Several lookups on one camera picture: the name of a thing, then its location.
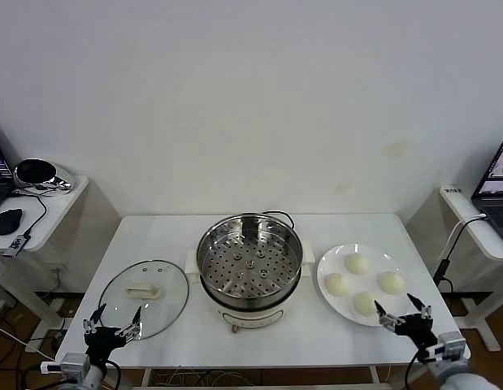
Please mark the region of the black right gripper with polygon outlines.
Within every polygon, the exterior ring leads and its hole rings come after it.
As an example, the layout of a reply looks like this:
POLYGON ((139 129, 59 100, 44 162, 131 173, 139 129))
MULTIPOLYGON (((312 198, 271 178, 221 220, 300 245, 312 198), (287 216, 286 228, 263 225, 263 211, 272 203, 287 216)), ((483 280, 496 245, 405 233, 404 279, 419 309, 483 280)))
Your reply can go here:
POLYGON ((436 345, 436 335, 432 331, 431 306, 425 305, 412 294, 408 294, 407 297, 417 312, 402 317, 387 313, 383 306, 374 300, 379 324, 388 330, 394 330, 398 336, 409 337, 417 350, 422 352, 428 347, 436 345))

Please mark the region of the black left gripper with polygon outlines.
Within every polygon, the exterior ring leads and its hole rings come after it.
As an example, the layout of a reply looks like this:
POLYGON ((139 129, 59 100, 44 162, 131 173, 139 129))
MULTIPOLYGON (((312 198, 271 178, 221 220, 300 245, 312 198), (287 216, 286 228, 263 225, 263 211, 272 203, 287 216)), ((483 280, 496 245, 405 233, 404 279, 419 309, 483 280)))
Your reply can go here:
POLYGON ((106 304, 100 305, 89 319, 83 320, 87 345, 85 354, 89 356, 92 365, 104 365, 114 350, 122 349, 126 345, 126 340, 133 340, 141 333, 141 306, 134 314, 132 322, 126 327, 96 328, 105 308, 106 304))

